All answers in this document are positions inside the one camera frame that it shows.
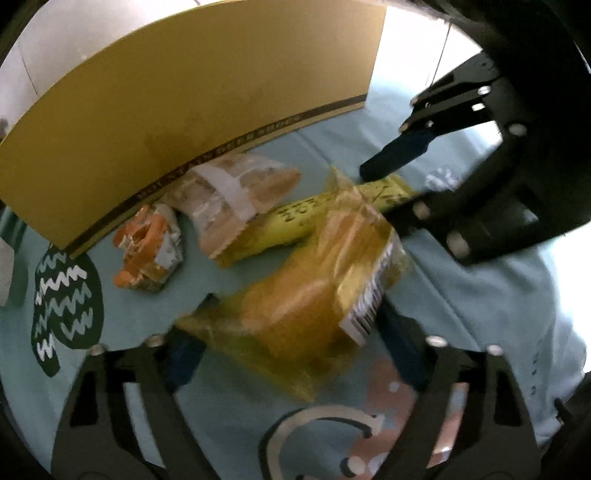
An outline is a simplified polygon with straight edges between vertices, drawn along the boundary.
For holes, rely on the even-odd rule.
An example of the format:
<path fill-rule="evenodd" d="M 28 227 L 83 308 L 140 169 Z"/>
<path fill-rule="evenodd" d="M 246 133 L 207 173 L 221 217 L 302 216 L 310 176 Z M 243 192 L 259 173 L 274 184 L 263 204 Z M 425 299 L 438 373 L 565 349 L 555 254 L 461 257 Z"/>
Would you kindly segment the yellow cake snack bag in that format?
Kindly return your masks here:
<path fill-rule="evenodd" d="M 368 343 L 386 291 L 408 267 L 392 225 L 349 187 L 273 274 L 174 325 L 311 402 Z"/>

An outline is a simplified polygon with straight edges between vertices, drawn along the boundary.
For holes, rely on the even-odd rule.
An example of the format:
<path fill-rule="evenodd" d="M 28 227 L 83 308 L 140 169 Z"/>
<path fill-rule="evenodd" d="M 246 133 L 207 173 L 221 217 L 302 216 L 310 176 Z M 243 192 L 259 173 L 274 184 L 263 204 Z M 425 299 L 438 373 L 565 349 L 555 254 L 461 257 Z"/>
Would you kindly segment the light blue tablecloth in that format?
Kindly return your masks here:
<path fill-rule="evenodd" d="M 374 90 L 365 107 L 260 145 L 256 153 L 301 171 L 291 197 L 322 191 L 332 168 L 349 177 L 391 138 L 409 108 L 394 90 Z M 14 213 L 1 236 L 15 264 L 1 310 L 1 381 L 12 418 L 37 461 L 48 467 L 66 397 L 86 350 L 137 346 L 192 311 L 208 293 L 231 294 L 266 278 L 290 249 L 276 248 L 221 269 L 202 254 L 183 222 L 183 263 L 157 293 L 123 290 L 113 278 L 121 254 L 110 238 L 66 262 Z M 557 398 L 582 380 L 589 348 L 576 332 L 590 316 L 574 295 L 590 291 L 590 250 L 575 236 L 466 268 L 425 232 L 406 239 L 411 270 L 388 293 L 405 316 L 453 346 L 501 346 L 522 389 L 535 435 L 559 427 Z M 223 479 L 259 479 L 267 439 L 283 479 L 369 479 L 387 456 L 414 401 L 383 341 L 372 336 L 314 402 L 298 400 L 224 354 L 204 353 L 176 395 L 205 456 Z"/>

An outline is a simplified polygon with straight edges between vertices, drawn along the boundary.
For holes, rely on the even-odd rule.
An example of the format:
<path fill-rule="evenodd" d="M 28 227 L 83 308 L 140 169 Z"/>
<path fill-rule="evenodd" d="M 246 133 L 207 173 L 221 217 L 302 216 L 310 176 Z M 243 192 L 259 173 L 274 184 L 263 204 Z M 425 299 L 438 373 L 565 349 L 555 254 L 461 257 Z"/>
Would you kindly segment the orange white snack packet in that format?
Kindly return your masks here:
<path fill-rule="evenodd" d="M 123 252 L 118 288 L 157 292 L 183 261 L 181 230 L 166 204 L 143 205 L 119 228 L 113 245 Z"/>

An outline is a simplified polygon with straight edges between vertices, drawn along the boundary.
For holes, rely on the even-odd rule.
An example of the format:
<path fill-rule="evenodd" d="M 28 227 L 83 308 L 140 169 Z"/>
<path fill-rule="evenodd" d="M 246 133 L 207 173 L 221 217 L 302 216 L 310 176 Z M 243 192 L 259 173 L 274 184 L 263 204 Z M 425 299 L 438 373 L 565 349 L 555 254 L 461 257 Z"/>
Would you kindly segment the white lidded cup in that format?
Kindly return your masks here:
<path fill-rule="evenodd" d="M 0 239 L 0 306 L 4 306 L 9 299 L 14 261 L 13 248 L 4 239 Z"/>

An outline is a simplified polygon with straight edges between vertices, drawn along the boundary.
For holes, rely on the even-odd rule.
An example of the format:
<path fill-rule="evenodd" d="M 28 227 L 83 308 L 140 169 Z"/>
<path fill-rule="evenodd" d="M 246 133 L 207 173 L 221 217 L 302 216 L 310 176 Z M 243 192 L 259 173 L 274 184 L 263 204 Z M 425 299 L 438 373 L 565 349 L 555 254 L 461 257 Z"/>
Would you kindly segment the yellow snack bar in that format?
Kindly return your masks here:
<path fill-rule="evenodd" d="M 269 212 L 249 222 L 236 237 L 214 259 L 221 268 L 280 246 L 300 242 L 314 231 L 315 225 L 334 203 L 339 188 L 351 186 L 348 180 L 332 178 L 325 192 L 305 199 L 276 206 Z M 416 192 L 399 175 L 356 185 L 379 212 L 410 200 Z"/>

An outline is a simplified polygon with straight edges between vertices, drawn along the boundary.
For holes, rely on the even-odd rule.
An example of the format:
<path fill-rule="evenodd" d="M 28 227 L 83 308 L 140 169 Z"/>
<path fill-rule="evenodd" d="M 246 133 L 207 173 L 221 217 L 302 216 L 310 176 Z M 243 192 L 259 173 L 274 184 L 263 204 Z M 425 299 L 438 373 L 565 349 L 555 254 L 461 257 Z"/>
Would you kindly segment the clear bread snack packet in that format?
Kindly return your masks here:
<path fill-rule="evenodd" d="M 228 154 L 189 169 L 162 202 L 191 220 L 201 251 L 214 259 L 300 180 L 300 170 L 269 157 Z"/>

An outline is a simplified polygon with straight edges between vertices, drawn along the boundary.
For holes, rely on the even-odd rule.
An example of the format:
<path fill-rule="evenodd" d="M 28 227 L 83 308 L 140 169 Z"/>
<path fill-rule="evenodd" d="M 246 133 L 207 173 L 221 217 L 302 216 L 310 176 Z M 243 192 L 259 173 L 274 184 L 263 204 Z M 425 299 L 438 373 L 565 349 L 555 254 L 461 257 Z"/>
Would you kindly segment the yellow cardboard box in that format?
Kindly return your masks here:
<path fill-rule="evenodd" d="M 79 254 L 190 168 L 362 107 L 385 17 L 363 1 L 225 1 L 142 27 L 10 130 L 2 201 Z"/>

